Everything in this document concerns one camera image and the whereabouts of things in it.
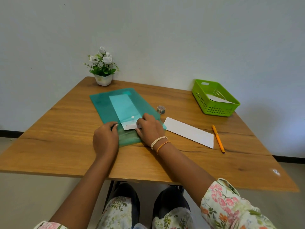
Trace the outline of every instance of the green plastic folder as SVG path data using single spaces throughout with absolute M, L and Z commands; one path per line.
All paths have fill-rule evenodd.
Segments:
M 134 129 L 124 130 L 120 123 L 137 119 L 144 113 L 153 115 L 160 121 L 160 114 L 150 106 L 133 88 L 119 89 L 111 92 L 102 92 L 91 95 L 94 104 L 103 123 L 110 121 L 119 122 L 117 128 L 119 134 L 119 145 L 131 145 L 141 142 Z

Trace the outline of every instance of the tape roll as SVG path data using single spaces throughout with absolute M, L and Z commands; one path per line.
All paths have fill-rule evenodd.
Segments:
M 157 107 L 157 112 L 158 112 L 159 114 L 164 114 L 164 113 L 165 113 L 165 107 L 162 106 L 162 105 L 159 105 L 159 106 Z

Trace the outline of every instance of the table top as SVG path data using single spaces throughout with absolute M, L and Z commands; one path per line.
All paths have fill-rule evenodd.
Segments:
M 0 155 L 0 171 L 82 177 L 95 158 L 94 130 L 102 125 L 89 95 L 121 88 L 134 88 L 154 108 L 165 106 L 162 121 L 168 116 L 210 133 L 215 125 L 225 154 L 215 137 L 211 149 L 166 131 L 168 139 L 182 153 L 213 177 L 225 178 L 236 188 L 298 191 L 286 171 L 235 112 L 228 118 L 205 115 L 190 91 L 117 80 L 102 87 L 93 77 L 84 78 Z M 108 178 L 178 183 L 155 152 L 143 143 L 121 147 Z

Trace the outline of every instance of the pen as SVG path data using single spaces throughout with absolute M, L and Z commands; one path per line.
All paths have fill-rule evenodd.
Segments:
M 216 136 L 216 139 L 217 139 L 217 141 L 218 141 L 218 144 L 219 144 L 219 147 L 220 147 L 220 149 L 221 149 L 221 152 L 224 154 L 224 153 L 225 153 L 224 147 L 222 146 L 222 143 L 221 143 L 220 138 L 219 138 L 219 136 L 218 136 L 218 132 L 217 132 L 217 130 L 216 130 L 216 128 L 215 128 L 214 125 L 212 125 L 212 129 L 213 129 L 213 131 L 214 131 L 214 133 L 215 133 L 215 136 Z

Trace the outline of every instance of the potted plant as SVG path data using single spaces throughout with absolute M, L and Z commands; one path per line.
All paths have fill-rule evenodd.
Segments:
M 112 81 L 112 75 L 116 70 L 119 70 L 118 66 L 112 59 L 112 55 L 105 50 L 105 48 L 100 47 L 99 53 L 95 56 L 88 55 L 90 62 L 93 65 L 84 63 L 90 68 L 92 74 L 94 74 L 97 84 L 102 86 L 108 86 Z

